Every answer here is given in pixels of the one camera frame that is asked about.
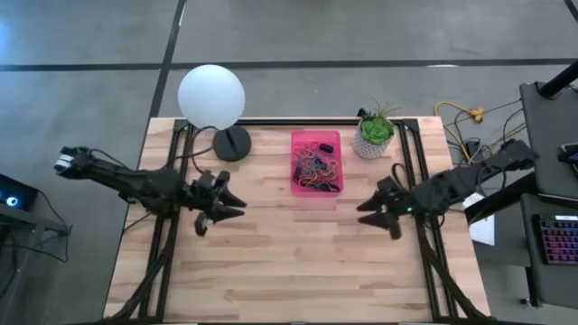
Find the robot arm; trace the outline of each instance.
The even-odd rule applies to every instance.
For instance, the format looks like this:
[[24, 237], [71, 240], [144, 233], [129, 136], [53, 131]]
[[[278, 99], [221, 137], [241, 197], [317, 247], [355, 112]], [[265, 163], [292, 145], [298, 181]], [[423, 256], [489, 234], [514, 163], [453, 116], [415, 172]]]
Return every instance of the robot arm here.
[[117, 190], [122, 199], [128, 201], [129, 198], [134, 198], [157, 216], [171, 211], [173, 205], [189, 210], [199, 209], [202, 212], [195, 222], [199, 236], [204, 236], [207, 232], [208, 221], [216, 223], [245, 214], [244, 211], [229, 206], [247, 206], [228, 190], [228, 172], [221, 172], [218, 177], [204, 172], [189, 185], [171, 168], [133, 171], [95, 157], [86, 147], [62, 148], [54, 169], [64, 178], [93, 180]]
[[437, 218], [451, 205], [469, 197], [480, 184], [508, 171], [525, 170], [534, 166], [537, 155], [519, 140], [510, 140], [492, 157], [468, 167], [440, 172], [411, 190], [403, 189], [391, 177], [378, 181], [371, 199], [357, 207], [358, 211], [375, 211], [358, 221], [388, 229], [399, 239], [399, 216], [413, 214], [417, 218]]

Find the lamp base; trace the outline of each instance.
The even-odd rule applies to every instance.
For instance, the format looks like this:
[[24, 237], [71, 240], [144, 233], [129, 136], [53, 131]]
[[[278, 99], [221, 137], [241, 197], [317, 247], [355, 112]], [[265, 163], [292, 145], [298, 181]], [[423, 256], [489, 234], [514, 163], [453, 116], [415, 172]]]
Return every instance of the lamp base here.
[[251, 151], [251, 135], [241, 126], [233, 125], [213, 137], [213, 150], [220, 160], [239, 161]]

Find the white globe lamp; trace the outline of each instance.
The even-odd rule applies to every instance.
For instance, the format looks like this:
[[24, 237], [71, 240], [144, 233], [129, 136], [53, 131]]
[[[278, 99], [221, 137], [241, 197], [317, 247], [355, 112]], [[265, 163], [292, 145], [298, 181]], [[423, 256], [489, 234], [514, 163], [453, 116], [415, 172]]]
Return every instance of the white globe lamp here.
[[212, 64], [195, 68], [182, 79], [178, 99], [192, 125], [219, 129], [213, 150], [220, 159], [235, 162], [249, 154], [251, 137], [235, 125], [245, 109], [245, 90], [233, 72]]

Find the wooden table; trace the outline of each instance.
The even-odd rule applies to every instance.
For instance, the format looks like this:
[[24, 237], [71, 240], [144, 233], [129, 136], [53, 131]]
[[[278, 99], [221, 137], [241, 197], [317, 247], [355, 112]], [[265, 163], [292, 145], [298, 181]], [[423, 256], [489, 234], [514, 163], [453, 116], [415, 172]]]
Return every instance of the wooden table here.
[[[452, 168], [441, 119], [418, 120], [430, 174]], [[164, 165], [173, 122], [151, 121], [140, 168]], [[403, 236], [394, 242], [384, 230], [356, 221], [363, 214], [355, 208], [371, 196], [376, 181], [388, 176], [393, 163], [403, 163], [398, 135], [382, 158], [368, 161], [351, 148], [355, 127], [298, 128], [340, 132], [343, 192], [335, 199], [291, 194], [290, 134], [296, 127], [248, 127], [253, 147], [240, 162], [199, 156], [202, 168], [231, 172], [229, 187], [248, 207], [243, 217], [211, 225], [205, 237], [195, 235], [198, 211], [182, 211], [165, 321], [431, 320], [415, 222], [401, 218]], [[201, 134], [195, 151], [209, 147], [211, 138]], [[410, 146], [415, 153], [411, 138]], [[187, 181], [198, 176], [190, 165]], [[133, 206], [126, 223], [144, 214]], [[118, 311], [142, 280], [153, 224], [149, 218], [123, 236], [105, 316]], [[489, 314], [465, 217], [448, 213], [442, 232], [452, 276]], [[439, 279], [436, 287], [444, 306]]]

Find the rgb keyboard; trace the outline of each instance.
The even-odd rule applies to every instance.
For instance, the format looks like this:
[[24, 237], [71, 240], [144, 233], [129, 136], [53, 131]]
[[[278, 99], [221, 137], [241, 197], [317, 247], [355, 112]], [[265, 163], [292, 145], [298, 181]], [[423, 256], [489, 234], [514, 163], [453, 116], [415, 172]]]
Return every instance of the rgb keyboard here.
[[578, 217], [539, 216], [545, 262], [549, 265], [578, 265]]

